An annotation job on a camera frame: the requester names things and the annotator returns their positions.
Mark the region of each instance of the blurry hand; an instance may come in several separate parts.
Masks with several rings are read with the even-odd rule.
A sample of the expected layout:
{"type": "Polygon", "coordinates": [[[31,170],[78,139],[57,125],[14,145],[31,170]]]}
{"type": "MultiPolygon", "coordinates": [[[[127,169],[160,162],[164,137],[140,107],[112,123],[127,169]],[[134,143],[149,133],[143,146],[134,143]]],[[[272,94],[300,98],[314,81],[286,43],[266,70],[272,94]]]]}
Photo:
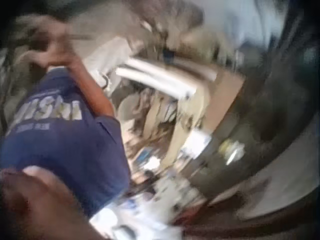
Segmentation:
{"type": "Polygon", "coordinates": [[[21,239],[104,240],[77,205],[65,201],[36,177],[4,169],[0,185],[11,230],[21,239]]]}
{"type": "Polygon", "coordinates": [[[26,15],[17,19],[34,30],[32,38],[47,43],[46,51],[29,50],[20,60],[27,60],[42,68],[66,66],[77,57],[70,41],[68,25],[47,15],[26,15]]]}

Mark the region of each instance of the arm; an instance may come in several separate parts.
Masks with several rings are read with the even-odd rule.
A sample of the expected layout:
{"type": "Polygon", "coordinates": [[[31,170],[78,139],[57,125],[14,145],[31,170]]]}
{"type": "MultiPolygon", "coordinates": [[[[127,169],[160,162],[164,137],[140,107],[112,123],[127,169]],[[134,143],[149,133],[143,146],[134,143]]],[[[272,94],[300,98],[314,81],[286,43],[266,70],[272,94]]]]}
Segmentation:
{"type": "Polygon", "coordinates": [[[40,67],[65,66],[70,71],[86,101],[97,116],[114,116],[112,103],[87,71],[81,58],[74,52],[68,26],[50,16],[24,16],[21,22],[28,22],[35,29],[35,37],[48,40],[46,51],[27,51],[24,58],[40,67]]]}
{"type": "Polygon", "coordinates": [[[74,57],[68,69],[93,112],[97,116],[114,117],[115,114],[112,103],[106,98],[103,90],[89,74],[78,56],[74,57]]]}

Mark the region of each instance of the white pipe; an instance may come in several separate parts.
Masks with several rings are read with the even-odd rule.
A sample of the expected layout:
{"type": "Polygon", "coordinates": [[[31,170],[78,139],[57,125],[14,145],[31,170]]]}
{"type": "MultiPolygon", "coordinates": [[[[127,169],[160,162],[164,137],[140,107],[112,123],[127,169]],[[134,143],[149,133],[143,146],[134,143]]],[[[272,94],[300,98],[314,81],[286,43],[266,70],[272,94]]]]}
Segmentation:
{"type": "Polygon", "coordinates": [[[170,84],[166,84],[165,82],[158,80],[153,76],[145,74],[144,72],[141,72],[141,71],[132,70],[124,67],[118,67],[115,70],[115,74],[117,74],[120,77],[127,78],[130,80],[142,83],[144,85],[147,85],[149,87],[152,87],[154,89],[157,89],[178,100],[186,97],[186,95],[188,94],[188,92],[186,92],[184,89],[181,89],[181,88],[177,89],[176,87],[170,84]]]}
{"type": "Polygon", "coordinates": [[[167,69],[163,69],[162,67],[153,65],[146,61],[130,57],[125,64],[144,73],[155,76],[155,78],[161,81],[166,81],[168,84],[175,86],[177,89],[184,89],[189,96],[195,94],[197,90],[197,85],[187,77],[170,72],[167,69]]]}

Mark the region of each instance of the fabric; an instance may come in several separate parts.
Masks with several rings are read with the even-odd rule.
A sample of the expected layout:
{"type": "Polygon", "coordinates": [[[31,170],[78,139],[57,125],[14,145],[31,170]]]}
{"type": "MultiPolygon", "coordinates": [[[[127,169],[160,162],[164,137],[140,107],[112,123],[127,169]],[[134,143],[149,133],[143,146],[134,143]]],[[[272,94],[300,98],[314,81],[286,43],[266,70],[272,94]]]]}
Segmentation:
{"type": "Polygon", "coordinates": [[[91,217],[130,181],[120,123],[95,117],[64,68],[44,77],[14,116],[1,168],[39,166],[58,176],[91,217]]]}

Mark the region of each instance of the brown cardboard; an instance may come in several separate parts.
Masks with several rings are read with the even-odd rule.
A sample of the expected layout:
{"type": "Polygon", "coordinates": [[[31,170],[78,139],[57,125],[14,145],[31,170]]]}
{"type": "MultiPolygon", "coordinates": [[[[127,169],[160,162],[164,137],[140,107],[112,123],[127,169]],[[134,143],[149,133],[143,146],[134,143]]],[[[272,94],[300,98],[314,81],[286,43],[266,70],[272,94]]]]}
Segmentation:
{"type": "Polygon", "coordinates": [[[202,129],[208,134],[212,134],[223,120],[245,81],[238,73],[214,64],[210,66],[216,70],[217,76],[215,83],[209,85],[211,99],[202,122],[202,129]]]}

